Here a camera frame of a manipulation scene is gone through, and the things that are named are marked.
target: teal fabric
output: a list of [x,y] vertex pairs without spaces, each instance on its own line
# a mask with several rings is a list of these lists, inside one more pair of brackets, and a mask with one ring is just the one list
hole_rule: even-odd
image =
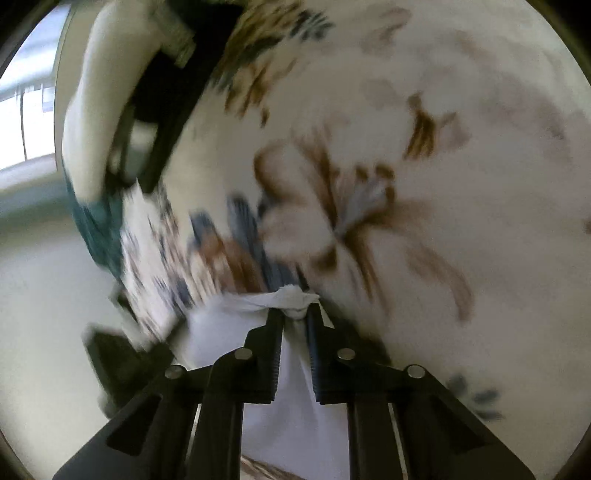
[[98,201],[81,204],[67,176],[66,185],[72,216],[92,260],[119,279],[122,267],[123,190],[107,187]]

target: window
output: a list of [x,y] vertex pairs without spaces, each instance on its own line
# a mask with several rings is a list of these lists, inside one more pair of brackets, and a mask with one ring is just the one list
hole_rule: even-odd
[[41,158],[55,163],[55,66],[69,9],[60,5],[47,14],[0,78],[0,170]]

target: metal bolt head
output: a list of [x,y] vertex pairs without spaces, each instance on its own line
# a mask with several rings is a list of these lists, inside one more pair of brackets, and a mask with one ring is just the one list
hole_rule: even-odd
[[425,376],[425,369],[421,365],[411,365],[407,368],[409,377],[422,378]]
[[252,350],[249,348],[239,348],[234,352],[236,360],[250,360],[252,358]]
[[352,348],[342,348],[338,352],[336,352],[336,355],[341,360],[352,360],[353,358],[355,358],[355,350],[353,350]]
[[164,372],[164,376],[169,380],[176,380],[177,378],[181,378],[185,372],[185,367],[182,365],[171,365]]

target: white fabric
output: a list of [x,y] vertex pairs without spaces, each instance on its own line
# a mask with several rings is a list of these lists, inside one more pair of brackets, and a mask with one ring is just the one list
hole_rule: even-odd
[[244,406],[242,453],[306,480],[348,480],[346,407],[316,403],[304,323],[297,321],[317,299],[295,286],[212,297],[190,315],[190,334],[177,355],[189,368],[211,365],[264,325],[269,308],[283,310],[295,321],[287,320],[284,328],[277,395],[271,405]]
[[64,121],[64,168],[80,202],[98,200],[124,106],[163,36],[134,0],[107,4],[90,32],[76,93]]

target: bed sheet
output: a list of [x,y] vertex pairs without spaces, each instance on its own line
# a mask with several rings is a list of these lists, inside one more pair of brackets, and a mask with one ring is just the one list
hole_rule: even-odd
[[249,1],[125,198],[132,308],[162,338],[299,272],[550,479],[591,421],[590,104],[525,1]]

